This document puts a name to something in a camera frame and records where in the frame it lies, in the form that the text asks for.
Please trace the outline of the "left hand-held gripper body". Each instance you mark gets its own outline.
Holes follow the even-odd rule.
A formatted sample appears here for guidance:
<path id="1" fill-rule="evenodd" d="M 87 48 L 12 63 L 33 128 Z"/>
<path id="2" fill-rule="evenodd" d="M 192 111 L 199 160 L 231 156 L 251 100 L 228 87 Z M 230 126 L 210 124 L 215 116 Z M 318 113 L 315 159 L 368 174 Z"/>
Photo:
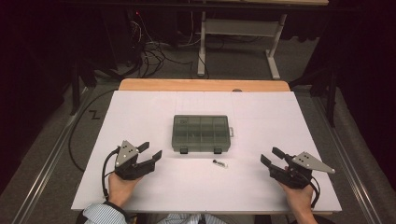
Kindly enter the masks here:
<path id="1" fill-rule="evenodd" d="M 115 161 L 115 173 L 124 180 L 135 180 L 155 170 L 155 163 L 138 163 L 138 147 L 126 140 L 122 141 Z"/>

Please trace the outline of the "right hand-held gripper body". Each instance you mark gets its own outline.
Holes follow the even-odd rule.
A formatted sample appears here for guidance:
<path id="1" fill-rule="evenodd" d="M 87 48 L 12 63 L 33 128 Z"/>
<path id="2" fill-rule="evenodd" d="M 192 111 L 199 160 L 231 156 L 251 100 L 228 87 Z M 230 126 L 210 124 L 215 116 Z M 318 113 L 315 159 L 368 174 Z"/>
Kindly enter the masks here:
<path id="1" fill-rule="evenodd" d="M 269 174 L 273 179 L 291 189 L 304 189 L 309 185 L 313 178 L 313 171 L 335 173 L 333 168 L 307 152 L 302 152 L 297 156 L 286 154 L 283 160 L 288 164 L 288 169 L 285 170 L 273 165 L 272 170 L 268 169 Z"/>

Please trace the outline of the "smoky clear plastic compartment box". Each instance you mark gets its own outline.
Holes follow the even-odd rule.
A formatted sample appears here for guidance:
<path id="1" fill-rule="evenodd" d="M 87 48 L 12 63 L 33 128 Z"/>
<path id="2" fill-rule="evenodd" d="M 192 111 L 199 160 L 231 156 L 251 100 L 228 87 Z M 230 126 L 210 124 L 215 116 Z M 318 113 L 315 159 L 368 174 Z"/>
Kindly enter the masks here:
<path id="1" fill-rule="evenodd" d="M 225 115 L 174 115 L 172 148 L 180 154 L 212 152 L 222 154 L 231 147 L 228 117 Z"/>

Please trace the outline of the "person's right hand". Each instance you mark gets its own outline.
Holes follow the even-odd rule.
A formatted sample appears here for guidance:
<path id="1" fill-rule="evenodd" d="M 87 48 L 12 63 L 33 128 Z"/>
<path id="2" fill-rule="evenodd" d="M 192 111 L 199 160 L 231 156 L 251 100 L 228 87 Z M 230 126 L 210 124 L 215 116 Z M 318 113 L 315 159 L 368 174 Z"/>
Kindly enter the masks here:
<path id="1" fill-rule="evenodd" d="M 313 188 L 311 186 L 306 186 L 304 189 L 291 189 L 282 183 L 279 183 L 279 185 L 286 193 L 288 205 L 295 216 L 302 214 L 313 215 L 311 209 Z"/>

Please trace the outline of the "person's left hand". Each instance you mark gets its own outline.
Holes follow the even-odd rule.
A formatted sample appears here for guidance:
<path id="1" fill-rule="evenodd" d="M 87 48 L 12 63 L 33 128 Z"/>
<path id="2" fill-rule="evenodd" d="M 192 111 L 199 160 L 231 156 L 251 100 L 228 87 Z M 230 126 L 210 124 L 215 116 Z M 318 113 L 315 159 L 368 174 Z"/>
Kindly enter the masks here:
<path id="1" fill-rule="evenodd" d="M 141 178 L 124 180 L 116 174 L 111 174 L 108 178 L 108 200 L 118 207 L 123 207 L 132 197 L 134 188 L 140 180 Z"/>

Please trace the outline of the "white table cover sheet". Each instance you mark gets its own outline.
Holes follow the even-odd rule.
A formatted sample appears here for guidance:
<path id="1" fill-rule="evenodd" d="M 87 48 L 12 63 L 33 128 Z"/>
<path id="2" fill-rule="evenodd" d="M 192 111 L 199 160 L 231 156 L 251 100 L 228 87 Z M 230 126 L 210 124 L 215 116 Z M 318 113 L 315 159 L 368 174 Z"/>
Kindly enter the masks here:
<path id="1" fill-rule="evenodd" d="M 171 147 L 174 115 L 225 115 L 233 128 L 228 152 L 181 155 Z M 163 152 L 126 204 L 143 213 L 286 214 L 285 194 L 261 163 L 261 154 L 318 155 L 304 116 L 291 91 L 115 91 L 80 182 L 73 209 L 103 200 L 101 173 L 113 169 L 109 153 L 123 140 L 149 142 L 142 161 Z M 217 166 L 212 161 L 228 164 Z"/>

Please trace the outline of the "person's striped shirt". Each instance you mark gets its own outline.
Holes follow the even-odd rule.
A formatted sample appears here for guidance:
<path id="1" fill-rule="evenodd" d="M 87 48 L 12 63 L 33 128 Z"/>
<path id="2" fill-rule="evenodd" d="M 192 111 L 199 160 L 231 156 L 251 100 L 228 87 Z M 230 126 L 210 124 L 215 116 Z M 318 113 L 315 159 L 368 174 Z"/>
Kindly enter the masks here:
<path id="1" fill-rule="evenodd" d="M 170 214 L 157 224 L 227 224 L 209 214 Z"/>

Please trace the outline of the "black metal stand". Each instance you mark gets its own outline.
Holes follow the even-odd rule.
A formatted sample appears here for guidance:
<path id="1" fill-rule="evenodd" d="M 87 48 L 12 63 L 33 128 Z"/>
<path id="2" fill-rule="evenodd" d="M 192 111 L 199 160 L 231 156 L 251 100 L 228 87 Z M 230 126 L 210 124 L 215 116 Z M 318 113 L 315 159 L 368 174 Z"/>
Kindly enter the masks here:
<path id="1" fill-rule="evenodd" d="M 94 88 L 97 84 L 92 63 L 88 59 L 75 60 L 72 65 L 72 115 L 75 115 L 80 107 L 80 82 L 88 88 Z"/>
<path id="2" fill-rule="evenodd" d="M 299 85 L 310 85 L 311 88 L 309 92 L 311 96 L 319 97 L 325 95 L 327 97 L 325 116 L 331 126 L 334 127 L 333 114 L 335 107 L 336 84 L 337 74 L 335 70 L 331 67 L 324 67 L 290 81 L 289 87 L 292 89 Z"/>

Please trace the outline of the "wooden table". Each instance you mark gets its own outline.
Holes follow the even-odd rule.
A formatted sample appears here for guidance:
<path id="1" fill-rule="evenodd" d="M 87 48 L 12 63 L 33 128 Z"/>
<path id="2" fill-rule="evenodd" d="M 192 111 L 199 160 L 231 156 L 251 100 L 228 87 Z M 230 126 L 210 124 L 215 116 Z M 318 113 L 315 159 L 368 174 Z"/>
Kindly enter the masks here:
<path id="1" fill-rule="evenodd" d="M 290 91 L 281 80 L 126 78 L 120 91 Z"/>

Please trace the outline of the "metal floor rail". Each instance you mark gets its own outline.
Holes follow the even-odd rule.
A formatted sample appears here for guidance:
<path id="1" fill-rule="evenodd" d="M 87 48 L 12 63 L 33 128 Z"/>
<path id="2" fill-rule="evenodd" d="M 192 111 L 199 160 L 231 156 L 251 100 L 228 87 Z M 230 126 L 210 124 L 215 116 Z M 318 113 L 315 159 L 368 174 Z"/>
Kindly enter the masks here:
<path id="1" fill-rule="evenodd" d="M 335 152 L 338 160 L 341 163 L 342 170 L 346 176 L 349 186 L 351 187 L 351 190 L 353 191 L 354 197 L 356 198 L 361 208 L 361 211 L 363 212 L 367 223 L 382 224 L 382 221 L 375 210 L 372 200 L 370 199 L 367 188 L 364 186 L 361 178 L 359 177 L 356 169 L 353 166 L 351 159 L 347 155 L 346 148 L 342 144 L 340 136 L 326 117 L 326 111 L 323 103 L 319 98 L 314 98 L 313 104 L 319 112 L 321 119 L 324 121 L 326 128 L 330 133 L 330 136 L 332 137 L 332 141 L 335 144 Z"/>
<path id="2" fill-rule="evenodd" d="M 43 190 L 47 186 L 59 159 L 64 152 L 64 144 L 71 136 L 72 129 L 77 124 L 77 119 L 82 112 L 81 108 L 87 104 L 92 92 L 93 88 L 88 87 L 83 88 L 82 92 L 78 91 L 80 102 L 78 103 L 77 107 L 73 107 L 71 112 L 67 114 L 66 124 L 63 126 L 62 131 L 57 135 L 56 142 L 50 149 L 50 152 L 46 157 L 45 162 L 41 166 L 39 173 L 35 176 L 35 181 L 29 188 L 29 191 L 26 194 L 26 197 L 24 198 L 15 217 L 12 219 L 11 224 L 26 224 L 28 221 Z"/>

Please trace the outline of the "white metal table frame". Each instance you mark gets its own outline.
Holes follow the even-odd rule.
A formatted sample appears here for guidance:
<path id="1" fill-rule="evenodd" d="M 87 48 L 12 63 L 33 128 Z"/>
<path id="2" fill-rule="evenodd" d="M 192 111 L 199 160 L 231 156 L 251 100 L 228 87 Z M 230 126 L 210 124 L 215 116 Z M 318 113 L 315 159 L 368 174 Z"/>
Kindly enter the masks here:
<path id="1" fill-rule="evenodd" d="M 208 5 L 215 3 L 233 3 L 238 8 L 251 7 L 326 7 L 329 0 L 202 0 Z M 206 12 L 202 12 L 200 48 L 198 52 L 197 76 L 207 75 L 205 62 L 207 35 L 241 35 L 267 37 L 272 39 L 272 45 L 264 51 L 272 79 L 280 79 L 275 61 L 275 52 L 281 37 L 288 13 L 281 13 L 279 18 L 272 21 L 248 21 L 237 19 L 209 19 Z"/>

